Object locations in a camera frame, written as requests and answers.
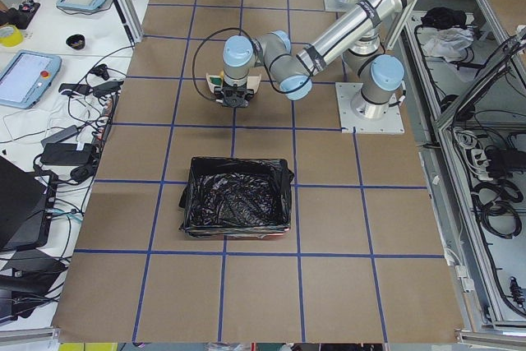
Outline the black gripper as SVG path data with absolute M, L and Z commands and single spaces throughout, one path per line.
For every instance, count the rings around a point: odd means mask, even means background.
M 246 108 L 254 97 L 254 90 L 246 85 L 223 85 L 214 87 L 216 101 L 232 109 Z

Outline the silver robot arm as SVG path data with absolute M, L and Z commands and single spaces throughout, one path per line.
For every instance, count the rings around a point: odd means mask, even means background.
M 291 100 L 303 98 L 311 90 L 316 74 L 412 1 L 357 0 L 297 54 L 292 53 L 290 39 L 282 30 L 257 37 L 246 32 L 229 37 L 224 44 L 221 82 L 209 84 L 214 102 L 228 108 L 246 108 L 256 93 L 248 85 L 249 71 L 256 67 L 265 69 L 278 93 Z

